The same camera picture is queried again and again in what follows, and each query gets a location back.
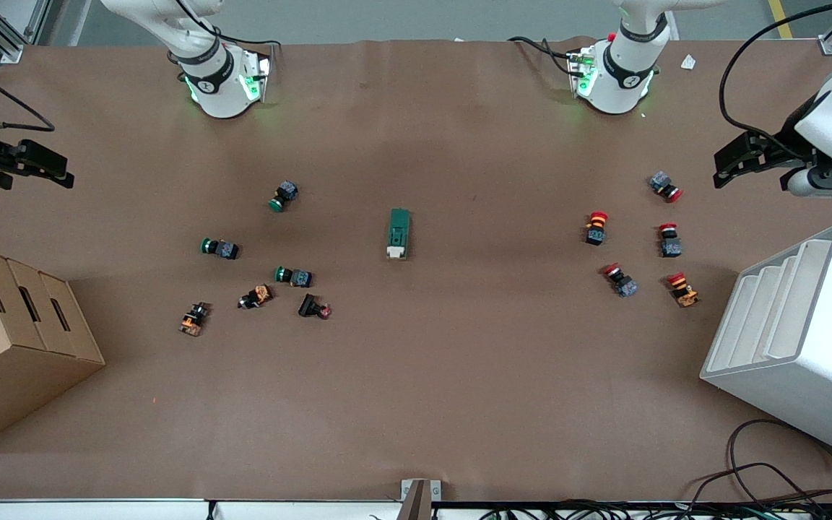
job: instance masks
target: cardboard box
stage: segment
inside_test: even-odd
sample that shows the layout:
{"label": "cardboard box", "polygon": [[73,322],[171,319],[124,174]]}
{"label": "cardboard box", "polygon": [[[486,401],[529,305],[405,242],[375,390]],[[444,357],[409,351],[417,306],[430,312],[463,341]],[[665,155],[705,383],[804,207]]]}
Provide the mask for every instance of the cardboard box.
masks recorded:
{"label": "cardboard box", "polygon": [[104,365],[69,286],[0,256],[0,431]]}

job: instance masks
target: table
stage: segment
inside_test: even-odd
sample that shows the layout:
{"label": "table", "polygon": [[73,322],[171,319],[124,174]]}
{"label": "table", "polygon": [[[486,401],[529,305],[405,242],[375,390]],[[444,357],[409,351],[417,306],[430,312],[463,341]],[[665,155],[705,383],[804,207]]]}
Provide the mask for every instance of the table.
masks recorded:
{"label": "table", "polygon": [[[512,43],[286,46],[270,103],[232,121],[189,102],[164,49],[27,49],[0,82],[52,118],[30,137],[77,182],[0,191],[0,254],[72,280],[107,366],[0,434],[0,497],[383,499],[405,477],[458,500],[690,497],[763,415],[698,379],[737,273],[832,224],[832,201],[776,173],[713,189],[736,48],[670,43],[650,96],[605,116]],[[776,129],[830,68],[812,40],[754,45],[732,112]],[[27,116],[0,96],[1,118]],[[676,204],[646,186],[661,169]],[[273,214],[284,178],[300,196]],[[392,207],[412,211],[405,263],[384,258]],[[581,239],[594,210],[601,247]],[[679,259],[657,250],[670,220]],[[202,256],[204,237],[244,253]],[[633,298],[601,275],[613,262]],[[328,321],[296,315],[280,264],[313,271]],[[662,283],[680,270],[693,308]],[[262,282],[274,300],[235,308]],[[192,339],[178,322],[198,300],[212,316]],[[832,488],[795,435],[751,430],[737,452]]]}

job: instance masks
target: white paper scrap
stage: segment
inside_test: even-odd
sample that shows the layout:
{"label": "white paper scrap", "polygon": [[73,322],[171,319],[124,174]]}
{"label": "white paper scrap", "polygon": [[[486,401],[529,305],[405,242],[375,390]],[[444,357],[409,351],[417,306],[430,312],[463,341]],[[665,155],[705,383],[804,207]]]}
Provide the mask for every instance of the white paper scrap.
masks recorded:
{"label": "white paper scrap", "polygon": [[681,68],[691,70],[696,68],[696,59],[693,55],[686,55],[686,59],[682,60]]}

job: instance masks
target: cable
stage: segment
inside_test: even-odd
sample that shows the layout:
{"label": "cable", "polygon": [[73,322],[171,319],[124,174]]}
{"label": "cable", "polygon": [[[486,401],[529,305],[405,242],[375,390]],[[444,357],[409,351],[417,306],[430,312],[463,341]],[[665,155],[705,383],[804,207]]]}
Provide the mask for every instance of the cable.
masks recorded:
{"label": "cable", "polygon": [[702,484],[699,485],[699,488],[695,491],[695,495],[693,499],[689,502],[689,506],[686,507],[685,510],[679,511],[676,513],[676,520],[681,520],[685,516],[687,516],[693,509],[696,507],[697,502],[699,501],[699,497],[702,496],[702,491],[706,488],[709,484],[713,481],[719,480],[719,478],[724,478],[729,475],[733,475],[739,471],[743,471],[746,469],[750,469],[751,467],[772,467],[772,464],[767,463],[750,463],[750,464],[743,464],[741,467],[734,467],[725,471],[720,471],[719,473],[713,474],[712,476],[706,478]]}
{"label": "cable", "polygon": [[513,511],[518,511],[519,513],[527,514],[527,516],[528,516],[529,518],[532,518],[532,520],[541,520],[540,518],[538,518],[538,517],[537,517],[537,516],[535,516],[534,514],[529,513],[529,512],[528,512],[528,510],[525,510],[525,509],[514,509],[514,508],[506,508],[506,509],[491,509],[491,510],[489,510],[486,514],[483,514],[483,516],[481,516],[481,517],[480,517],[480,518],[478,518],[477,520],[486,520],[486,519],[488,519],[489,517],[494,516],[494,514],[496,515],[496,520],[499,520],[499,519],[501,518],[501,517],[499,517],[499,513],[505,513],[505,514],[506,514],[506,518],[509,518],[510,520],[512,520],[512,518],[515,518],[515,520],[518,520],[518,517],[516,517],[516,514],[515,514],[515,513],[513,513]]}
{"label": "cable", "polygon": [[509,38],[508,40],[506,40],[506,42],[528,43],[529,46],[534,47],[535,50],[538,50],[538,52],[540,52],[540,53],[551,53],[551,56],[562,57],[562,59],[565,59],[567,57],[567,53],[572,52],[572,51],[568,51],[567,53],[555,53],[554,51],[549,51],[547,48],[545,48],[541,44],[536,43],[534,40],[530,40],[530,39],[528,39],[524,36],[513,36],[512,38]]}
{"label": "cable", "polygon": [[805,491],[805,494],[802,496],[798,496],[797,494],[788,495],[785,497],[777,497],[772,499],[765,499],[763,500],[764,503],[769,504],[776,504],[778,506],[782,503],[791,503],[792,501],[798,499],[815,499],[817,497],[823,497],[825,495],[832,495],[832,490],[809,490]]}
{"label": "cable", "polygon": [[512,38],[509,38],[508,40],[509,40],[509,42],[528,43],[529,46],[534,47],[534,49],[536,51],[538,51],[540,53],[545,53],[545,55],[551,56],[551,60],[552,60],[552,62],[554,62],[554,65],[558,69],[560,69],[560,71],[563,72],[564,74],[567,74],[568,76],[574,76],[574,78],[582,78],[583,77],[581,72],[566,69],[564,66],[560,65],[560,62],[558,61],[558,57],[559,57],[559,59],[567,59],[568,55],[570,53],[577,52],[580,49],[572,49],[572,50],[569,50],[565,53],[558,53],[558,52],[555,52],[553,49],[551,49],[551,45],[550,45],[550,43],[547,42],[547,38],[542,38],[540,45],[538,43],[532,42],[532,40],[530,40],[530,39],[528,39],[524,36],[513,36]]}
{"label": "cable", "polygon": [[47,118],[44,118],[44,116],[40,115],[40,112],[37,112],[37,110],[34,110],[30,106],[27,106],[26,102],[23,102],[19,98],[16,98],[13,95],[10,95],[10,93],[7,92],[2,87],[0,87],[0,93],[2,93],[2,95],[6,96],[6,98],[9,98],[10,100],[17,103],[21,108],[24,108],[25,110],[27,110],[27,112],[30,112],[30,114],[35,116],[37,119],[40,119],[40,122],[42,122],[44,125],[46,125],[45,127],[38,127],[38,126],[34,126],[34,125],[25,125],[25,124],[22,124],[22,123],[2,122],[2,123],[0,123],[1,128],[4,128],[4,129],[27,129],[28,131],[55,131],[56,127],[53,125],[53,123],[51,123],[50,121],[47,121]]}
{"label": "cable", "polygon": [[175,0],[175,2],[178,4],[179,7],[181,7],[182,11],[185,11],[185,14],[188,15],[191,21],[194,21],[196,24],[198,24],[198,27],[201,27],[210,34],[214,34],[214,36],[219,36],[223,40],[228,40],[228,42],[234,43],[250,43],[254,46],[281,46],[281,42],[278,42],[278,40],[241,40],[240,38],[227,36],[227,34],[220,32],[219,27],[214,25],[211,25],[211,27],[207,27],[206,25],[204,25],[204,23],[201,23],[201,21],[198,20],[198,17],[196,17],[195,14],[191,12],[191,9],[188,9],[188,7],[185,6],[184,0]]}
{"label": "cable", "polygon": [[[822,451],[824,451],[827,455],[830,455],[830,458],[832,458],[832,450],[828,445],[819,441],[817,438],[811,437],[811,435],[806,434],[805,432],[801,431],[800,429],[793,427],[793,425],[790,425],[787,422],[782,422],[782,421],[779,421],[779,420],[776,420],[776,419],[753,419],[752,421],[744,422],[742,425],[739,425],[739,427],[734,429],[733,434],[730,434],[730,438],[729,438],[729,440],[727,440],[727,456],[729,457],[731,467],[736,467],[736,463],[737,463],[737,457],[735,455],[735,448],[734,448],[735,444],[737,442],[737,437],[739,437],[740,432],[742,432],[744,429],[750,427],[751,425],[756,425],[756,424],[777,425],[777,427],[785,428],[785,429],[788,429],[790,431],[794,431],[796,433],[799,433],[803,437],[808,438],[808,440],[812,441],[814,444],[818,445],[818,448],[820,448]],[[750,497],[752,498],[753,494],[750,493],[749,490],[747,490],[746,484],[743,482],[742,478],[740,478],[740,472],[739,471],[737,471],[734,474],[734,477],[737,478],[737,481],[739,482],[740,487],[743,488],[743,490],[746,491],[746,493],[748,495],[750,495]],[[795,488],[795,490],[798,491],[798,493],[801,493],[801,494],[804,493],[802,490],[800,490],[800,488],[797,485],[795,485],[794,482],[790,482],[788,477],[783,476],[783,478],[785,478],[786,481],[789,481],[789,483],[792,484],[792,487]]]}
{"label": "cable", "polygon": [[826,4],[826,6],[813,7],[813,9],[808,9],[798,14],[792,14],[790,17],[785,17],[785,19],[780,19],[776,22],[770,23],[769,25],[763,27],[763,29],[760,29],[759,32],[757,32],[756,34],[753,34],[753,36],[750,36],[750,39],[746,40],[746,42],[744,42],[740,46],[740,48],[737,49],[737,52],[734,53],[733,57],[731,57],[730,62],[727,63],[727,67],[724,69],[724,73],[721,76],[721,85],[719,87],[719,92],[717,93],[717,102],[719,102],[719,106],[721,108],[721,116],[725,118],[725,121],[729,122],[731,125],[739,129],[744,129],[744,131],[752,131],[758,133],[759,135],[762,135],[763,137],[769,139],[769,141],[772,142],[772,144],[779,146],[779,148],[782,148],[784,152],[791,155],[792,157],[795,157],[796,159],[803,160],[803,157],[800,157],[800,155],[798,155],[795,151],[790,150],[785,144],[782,144],[782,142],[780,142],[772,135],[766,133],[765,131],[762,131],[762,129],[753,127],[746,123],[739,122],[735,118],[731,118],[730,114],[727,112],[727,105],[724,100],[725,87],[727,86],[727,78],[729,78],[730,76],[730,70],[734,68],[734,64],[737,63],[737,59],[739,59],[740,55],[742,55],[743,52],[747,50],[747,47],[749,47],[750,44],[753,44],[753,42],[758,40],[760,36],[763,36],[763,34],[769,33],[770,30],[776,29],[776,27],[780,27],[782,25],[785,25],[786,23],[795,20],[800,20],[803,19],[803,17],[809,17],[813,14],[820,14],[828,11],[832,11],[832,4]]}

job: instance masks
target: yellow floor line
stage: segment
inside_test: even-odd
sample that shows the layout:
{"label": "yellow floor line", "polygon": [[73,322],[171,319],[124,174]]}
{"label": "yellow floor line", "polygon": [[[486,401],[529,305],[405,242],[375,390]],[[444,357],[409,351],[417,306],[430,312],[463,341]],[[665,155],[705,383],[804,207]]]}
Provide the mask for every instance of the yellow floor line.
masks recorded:
{"label": "yellow floor line", "polygon": [[[769,10],[772,11],[772,17],[776,21],[785,20],[785,9],[782,9],[781,0],[769,0]],[[789,29],[789,24],[779,26],[780,38],[792,38],[792,29]]]}

